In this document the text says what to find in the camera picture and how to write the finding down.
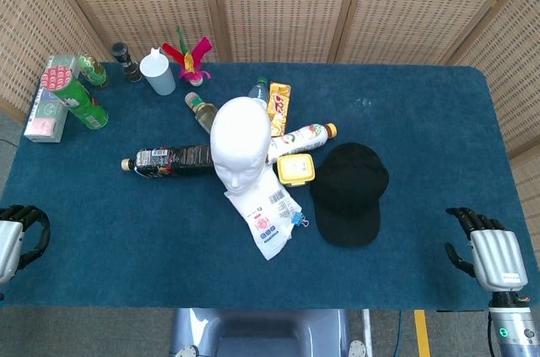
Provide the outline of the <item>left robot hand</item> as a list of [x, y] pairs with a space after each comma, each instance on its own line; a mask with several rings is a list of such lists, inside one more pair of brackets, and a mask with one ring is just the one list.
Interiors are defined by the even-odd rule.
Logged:
[[[22, 253], [26, 231], [34, 223], [41, 233], [33, 249]], [[21, 269], [40, 258], [51, 238], [50, 220], [46, 213], [33, 205], [12, 205], [1, 209], [1, 285], [6, 284]]]

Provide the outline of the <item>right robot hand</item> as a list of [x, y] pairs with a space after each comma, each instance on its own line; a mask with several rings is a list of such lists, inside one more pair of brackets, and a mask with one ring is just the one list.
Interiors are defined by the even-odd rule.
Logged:
[[491, 293], [516, 292], [528, 284], [514, 232], [497, 219], [477, 214], [470, 208], [448, 208], [445, 212], [457, 218], [472, 253], [472, 262], [467, 262], [458, 256], [451, 243], [445, 243], [446, 255], [454, 267], [476, 279]]

